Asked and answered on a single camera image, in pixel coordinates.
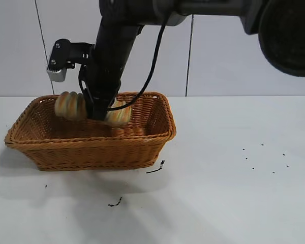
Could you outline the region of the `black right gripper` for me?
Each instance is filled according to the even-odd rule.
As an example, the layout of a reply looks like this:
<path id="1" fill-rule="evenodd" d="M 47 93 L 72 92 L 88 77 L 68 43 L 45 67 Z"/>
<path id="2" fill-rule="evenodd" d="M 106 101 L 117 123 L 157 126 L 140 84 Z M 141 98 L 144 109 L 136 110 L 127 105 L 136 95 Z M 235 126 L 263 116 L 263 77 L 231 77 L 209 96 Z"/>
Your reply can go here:
<path id="1" fill-rule="evenodd" d="M 93 108 L 92 119 L 105 120 L 107 109 L 120 89 L 120 80 L 139 32 L 139 25 L 126 26 L 101 22 L 91 52 L 93 63 L 87 70 L 89 89 L 85 65 L 80 66 L 78 74 L 78 83 L 86 106 Z"/>

